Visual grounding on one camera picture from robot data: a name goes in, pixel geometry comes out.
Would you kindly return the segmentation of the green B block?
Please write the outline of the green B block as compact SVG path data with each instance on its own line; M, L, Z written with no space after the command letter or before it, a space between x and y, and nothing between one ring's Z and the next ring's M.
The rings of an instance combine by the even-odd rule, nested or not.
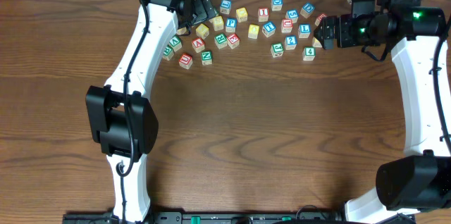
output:
M170 46L166 46L163 51L163 59L170 61L174 56L174 50Z

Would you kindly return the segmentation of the red E block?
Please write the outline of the red E block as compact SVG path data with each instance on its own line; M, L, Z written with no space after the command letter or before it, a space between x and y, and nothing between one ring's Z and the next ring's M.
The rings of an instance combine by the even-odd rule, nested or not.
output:
M227 43L231 49L235 49L240 45L240 38L236 33L232 33L231 35L227 36Z

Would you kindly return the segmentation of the blue 2 block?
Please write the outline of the blue 2 block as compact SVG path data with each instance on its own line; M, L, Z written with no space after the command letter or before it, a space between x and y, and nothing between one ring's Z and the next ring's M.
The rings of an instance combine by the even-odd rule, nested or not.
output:
M297 46L297 37L289 35L285 37L285 50L293 50Z

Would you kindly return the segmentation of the blue L block top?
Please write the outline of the blue L block top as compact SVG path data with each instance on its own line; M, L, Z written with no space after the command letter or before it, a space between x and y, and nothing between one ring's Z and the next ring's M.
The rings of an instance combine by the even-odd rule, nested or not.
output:
M221 0L220 4L220 13L229 15L231 11L232 1L230 0Z

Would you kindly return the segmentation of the red I block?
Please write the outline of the red I block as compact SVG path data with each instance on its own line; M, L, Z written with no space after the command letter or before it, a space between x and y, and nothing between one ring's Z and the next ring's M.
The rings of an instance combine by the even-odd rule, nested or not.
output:
M258 21L259 22L267 22L269 18L268 8L259 8L258 9Z

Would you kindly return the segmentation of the red A block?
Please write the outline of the red A block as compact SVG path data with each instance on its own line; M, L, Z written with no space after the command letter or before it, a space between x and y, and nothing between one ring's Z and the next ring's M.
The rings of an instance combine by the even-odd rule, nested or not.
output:
M205 50L204 40L200 37L192 40L192 47L196 53L200 53Z

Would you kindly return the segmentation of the green J block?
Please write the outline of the green J block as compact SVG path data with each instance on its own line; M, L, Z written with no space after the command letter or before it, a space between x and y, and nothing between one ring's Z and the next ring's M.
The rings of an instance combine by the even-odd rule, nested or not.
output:
M271 55L273 58L281 57L284 53L284 47L282 43L275 43L271 45Z

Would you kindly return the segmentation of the yellow X block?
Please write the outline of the yellow X block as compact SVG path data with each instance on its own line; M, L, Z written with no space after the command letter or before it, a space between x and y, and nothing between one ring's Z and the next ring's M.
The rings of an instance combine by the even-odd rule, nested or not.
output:
M176 31L176 34L177 35L184 35L186 32L187 32L187 28L186 27L182 27L182 28L180 28L180 29L178 29Z

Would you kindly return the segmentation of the blue L block right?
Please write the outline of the blue L block right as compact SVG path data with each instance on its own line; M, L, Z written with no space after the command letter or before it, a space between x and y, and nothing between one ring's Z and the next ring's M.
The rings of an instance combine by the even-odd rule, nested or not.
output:
M301 39L306 39L311 34L310 24L300 24L298 28L298 37Z

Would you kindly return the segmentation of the yellow block centre left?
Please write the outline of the yellow block centre left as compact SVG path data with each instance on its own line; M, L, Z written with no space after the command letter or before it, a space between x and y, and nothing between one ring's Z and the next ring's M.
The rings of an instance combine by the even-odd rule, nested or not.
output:
M206 39L209 36L209 28L204 23L199 24L195 32L201 39Z

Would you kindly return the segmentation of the green V block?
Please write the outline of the green V block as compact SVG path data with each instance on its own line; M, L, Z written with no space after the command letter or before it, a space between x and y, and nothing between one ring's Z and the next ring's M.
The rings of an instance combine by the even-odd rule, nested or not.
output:
M177 35L174 35L169 41L169 46L174 52L177 52L178 50L182 49L183 43Z

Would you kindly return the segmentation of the blue D block tilted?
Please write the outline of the blue D block tilted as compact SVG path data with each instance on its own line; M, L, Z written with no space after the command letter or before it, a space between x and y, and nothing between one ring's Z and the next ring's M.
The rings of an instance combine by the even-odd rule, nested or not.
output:
M301 11L300 11L300 15L302 15L304 18L309 18L312 13L315 10L315 6L309 2L305 3L305 5L303 5Z

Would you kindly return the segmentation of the red M block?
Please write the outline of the red M block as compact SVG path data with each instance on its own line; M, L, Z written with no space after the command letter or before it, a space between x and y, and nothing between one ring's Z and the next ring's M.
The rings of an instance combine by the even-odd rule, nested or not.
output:
M325 13L320 14L315 20L315 26L319 26L321 21L326 17L327 15Z

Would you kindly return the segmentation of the blue 5 block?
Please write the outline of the blue 5 block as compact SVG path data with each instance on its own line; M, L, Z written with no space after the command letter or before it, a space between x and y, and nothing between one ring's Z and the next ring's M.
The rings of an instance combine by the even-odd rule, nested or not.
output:
M290 19L293 23L296 23L299 18L299 13L297 12L296 9L287 10L285 18Z

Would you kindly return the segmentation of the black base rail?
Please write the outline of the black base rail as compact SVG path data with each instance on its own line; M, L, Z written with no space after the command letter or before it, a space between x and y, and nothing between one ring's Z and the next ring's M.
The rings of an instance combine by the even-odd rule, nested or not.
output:
M71 213L62 217L63 224L105 223L113 224L121 221L112 213ZM344 223L345 219L338 213L320 213L303 211L298 214L289 213L181 213L155 212L145 217L147 224L271 224L271 223Z

